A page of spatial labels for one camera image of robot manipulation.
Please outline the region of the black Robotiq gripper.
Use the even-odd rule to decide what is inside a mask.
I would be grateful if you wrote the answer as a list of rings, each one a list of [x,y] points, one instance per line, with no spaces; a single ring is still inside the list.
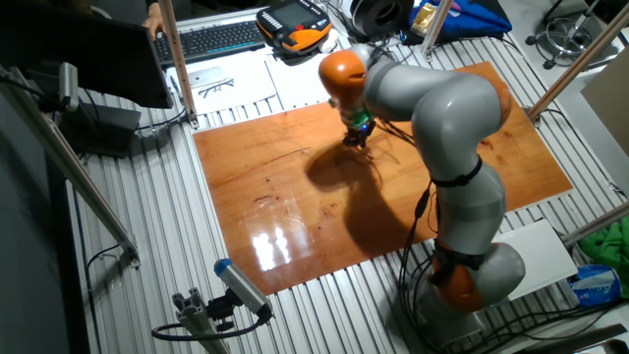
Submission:
[[[367,139],[372,134],[374,127],[375,122],[373,120],[361,124],[358,127],[349,127],[342,140],[343,145],[346,148],[355,147],[364,149],[367,146]]]

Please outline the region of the person's hand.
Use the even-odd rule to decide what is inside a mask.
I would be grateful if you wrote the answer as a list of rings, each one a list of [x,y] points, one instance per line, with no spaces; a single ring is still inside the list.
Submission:
[[[156,41],[157,34],[164,31],[161,8],[157,0],[146,0],[146,19],[143,27],[148,29],[151,39]]]

